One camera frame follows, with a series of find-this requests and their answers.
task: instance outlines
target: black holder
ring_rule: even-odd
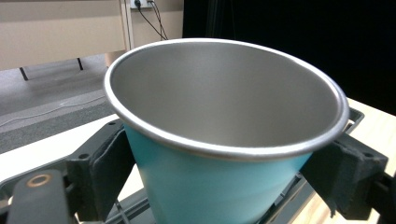
[[[349,131],[361,119],[362,114],[351,110],[354,125],[348,126]],[[332,215],[338,211],[346,219],[363,220],[374,208],[381,215],[379,223],[395,223],[396,181],[384,172],[387,161],[344,133],[313,154],[302,175],[290,182],[259,223],[275,222],[285,205],[307,186],[306,180]],[[75,213],[79,221],[129,223],[145,216],[152,222],[143,189],[117,201],[133,166],[122,123],[111,121],[70,156],[0,183],[0,224],[77,223]],[[2,205],[11,196],[13,203]]]

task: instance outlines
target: white table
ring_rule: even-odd
[[[369,147],[380,151],[389,157],[386,172],[393,175],[396,170],[396,117],[381,112],[370,106],[349,100],[352,108],[358,109],[365,115],[363,121],[352,132],[352,136]],[[0,182],[28,171],[42,164],[55,161],[67,156],[80,147],[90,136],[97,132],[107,122],[117,119],[112,115],[97,121],[82,125],[64,133],[40,140],[25,147],[0,155]],[[122,190],[119,200],[142,189],[143,185],[137,169],[134,168],[130,178]],[[374,211],[368,221],[356,223],[376,223],[378,214]],[[315,195],[302,209],[293,223],[355,223],[345,221],[340,215],[330,218],[327,205]]]

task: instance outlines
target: black curtain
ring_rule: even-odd
[[[213,8],[213,3],[220,7]],[[183,37],[279,49],[333,78],[346,96],[396,115],[396,1],[185,0]],[[215,18],[216,35],[208,20]]]

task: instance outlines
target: teal cup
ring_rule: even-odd
[[[105,91],[159,224],[257,223],[348,120],[347,98],[317,68],[231,40],[131,50]]]

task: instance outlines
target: cup rim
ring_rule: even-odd
[[[113,76],[113,71],[121,64],[123,61],[127,60],[132,55],[137,52],[149,48],[154,48],[157,46],[173,45],[180,43],[222,43],[222,44],[233,44],[239,46],[245,46],[254,49],[262,49],[265,51],[272,52],[282,57],[289,58],[295,63],[299,64],[301,67],[310,70],[318,77],[320,77],[327,86],[332,90],[336,103],[338,105],[335,119],[333,121],[332,127],[326,132],[320,133],[317,136],[308,138],[302,142],[293,143],[285,146],[275,146],[275,147],[229,147],[220,146],[215,144],[208,144],[196,140],[191,140],[185,137],[181,137],[167,131],[156,128],[147,122],[143,121],[131,111],[129,111],[117,98],[112,86],[111,78]],[[185,38],[185,39],[174,39],[165,40],[161,42],[155,42],[147,44],[145,46],[135,48],[121,55],[113,64],[108,67],[108,70],[104,79],[104,88],[107,100],[110,102],[112,108],[115,110],[116,114],[124,121],[125,124],[134,128],[138,132],[153,139],[165,146],[179,149],[188,153],[195,155],[200,155],[209,158],[217,158],[223,160],[233,160],[233,161],[269,161],[286,159],[289,157],[295,157],[304,155],[306,153],[313,152],[321,147],[325,147],[330,144],[335,138],[337,138],[344,130],[348,118],[349,118],[349,106],[347,103],[347,98],[341,88],[326,74],[317,69],[315,66],[306,63],[294,56],[287,53],[270,49],[267,47],[249,44],[234,40],[223,40],[223,39],[212,39],[212,38]]]

